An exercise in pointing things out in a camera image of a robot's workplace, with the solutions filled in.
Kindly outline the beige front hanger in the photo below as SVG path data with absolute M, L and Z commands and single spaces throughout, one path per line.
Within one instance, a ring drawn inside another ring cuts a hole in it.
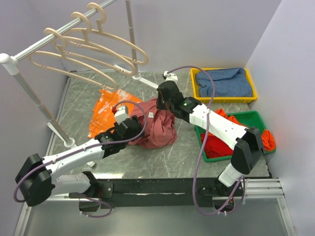
M 110 76 L 106 75 L 105 73 L 101 72 L 100 70 L 96 69 L 95 67 L 93 67 L 91 65 L 88 65 L 88 64 L 86 64 L 86 63 L 84 63 L 82 61 L 79 61 L 77 59 L 73 59 L 73 58 L 69 57 L 68 56 L 68 52 L 66 51 L 67 43 L 66 43 L 66 40 L 62 36 L 61 33 L 57 32 L 57 30 L 55 30 L 55 29 L 46 28 L 44 30 L 44 34 L 45 35 L 52 34 L 53 36 L 57 37 L 57 40 L 61 41 L 61 44 L 57 44 L 55 42 L 55 40 L 52 41 L 52 43 L 53 43 L 55 49 L 58 51 L 58 53 L 37 50 L 37 51 L 31 53 L 28 56 L 29 61 L 33 65 L 37 66 L 38 68 L 44 69 L 44 70 L 50 70 L 50 71 L 58 72 L 58 73 L 66 75 L 66 76 L 69 76 L 69 77 L 72 77 L 72 78 L 75 78 L 75 79 L 78 79 L 78 80 L 81 80 L 81 81 L 85 81 L 85 82 L 87 82 L 89 84 L 98 86 L 98 87 L 100 87 L 102 89 L 106 89 L 108 91 L 117 91 L 118 90 L 118 84 Z M 107 86 L 105 84 L 99 83 L 97 81 L 94 81 L 92 79 L 83 77 L 81 75 L 74 74 L 74 73 L 69 72 L 69 71 L 65 71 L 65 70 L 57 69 L 57 68 L 54 68 L 54 67 L 51 67 L 51 66 L 40 64 L 40 63 L 38 63 L 38 62 L 33 60 L 33 58 L 32 58 L 33 56 L 49 56 L 49 57 L 54 57 L 54 58 L 57 58 L 57 59 L 63 59 L 63 60 L 66 60 L 66 61 L 70 61 L 72 63 L 76 63 L 76 64 L 79 64 L 79 65 L 83 65 L 83 66 L 89 68 L 91 71 L 93 71 L 93 72 L 97 73 L 98 75 L 102 76 L 103 78 L 109 80 L 113 84 L 113 86 L 110 87 L 110 86 Z

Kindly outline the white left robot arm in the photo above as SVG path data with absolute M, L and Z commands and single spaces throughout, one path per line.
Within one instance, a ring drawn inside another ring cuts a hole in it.
M 132 116 L 120 123 L 116 122 L 107 131 L 71 150 L 43 158 L 38 154 L 29 156 L 15 178 L 17 190 L 24 197 L 22 201 L 33 207 L 50 196 L 63 193 L 97 197 L 102 186 L 91 172 L 85 171 L 75 176 L 67 172 L 118 153 L 143 132 L 144 125 L 137 116 Z

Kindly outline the pink t shirt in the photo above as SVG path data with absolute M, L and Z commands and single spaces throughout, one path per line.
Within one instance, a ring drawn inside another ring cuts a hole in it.
M 153 98 L 146 102 L 140 102 L 139 107 L 134 107 L 132 116 L 137 116 L 143 125 L 147 118 L 144 135 L 129 142 L 132 146 L 141 146 L 145 149 L 162 148 L 172 145 L 177 140 L 175 129 L 175 116 L 169 110 L 157 109 L 157 99 Z

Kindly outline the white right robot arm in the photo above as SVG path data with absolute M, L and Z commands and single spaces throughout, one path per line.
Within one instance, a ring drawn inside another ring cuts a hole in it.
M 215 185 L 219 195 L 228 195 L 234 182 L 249 174 L 265 152 L 260 130 L 255 126 L 238 125 L 211 111 L 197 99 L 184 97 L 173 81 L 163 82 L 157 91 L 158 109 L 169 110 L 175 117 L 201 127 L 233 150 L 230 164 L 219 175 Z

